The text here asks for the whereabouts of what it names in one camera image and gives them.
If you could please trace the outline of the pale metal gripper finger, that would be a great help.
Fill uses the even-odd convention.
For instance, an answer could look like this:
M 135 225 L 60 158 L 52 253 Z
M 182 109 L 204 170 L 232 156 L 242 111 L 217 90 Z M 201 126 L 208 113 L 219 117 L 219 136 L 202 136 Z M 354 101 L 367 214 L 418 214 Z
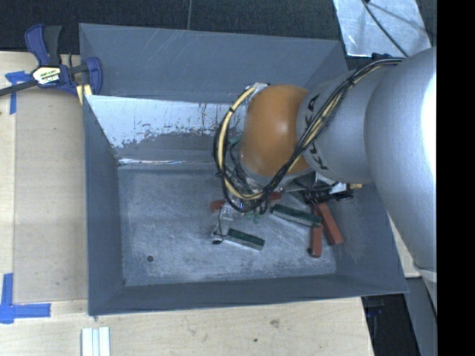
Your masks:
M 219 245 L 221 244 L 227 237 L 229 233 L 229 227 L 218 223 L 213 232 L 212 232 L 212 244 Z
M 238 219 L 238 211 L 228 204 L 224 204 L 219 213 L 219 221 L 221 223 L 231 223 Z

